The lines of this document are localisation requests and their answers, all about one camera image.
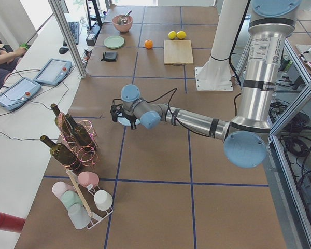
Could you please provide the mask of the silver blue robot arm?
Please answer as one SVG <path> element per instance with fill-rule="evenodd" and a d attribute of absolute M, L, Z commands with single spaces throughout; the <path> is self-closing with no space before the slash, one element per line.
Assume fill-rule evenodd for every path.
<path fill-rule="evenodd" d="M 198 135 L 222 140 L 228 160 L 241 168 L 256 167 L 266 157 L 271 123 L 268 110 L 275 89 L 285 40 L 295 29 L 300 1 L 224 1 L 209 60 L 195 69 L 199 91 L 230 91 L 230 57 L 247 11 L 251 11 L 241 102 L 230 121 L 203 116 L 169 104 L 147 101 L 134 84 L 123 87 L 119 104 L 111 105 L 114 122 L 125 118 L 151 129 L 161 121 Z"/>

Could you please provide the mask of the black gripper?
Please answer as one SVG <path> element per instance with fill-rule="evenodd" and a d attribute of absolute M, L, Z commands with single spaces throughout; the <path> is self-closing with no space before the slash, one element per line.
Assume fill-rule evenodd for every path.
<path fill-rule="evenodd" d="M 123 112 L 123 104 L 112 104 L 110 108 L 110 114 L 113 122 L 118 122 L 119 117 L 122 116 Z M 131 129 L 136 129 L 136 123 L 134 121 L 130 121 Z"/>

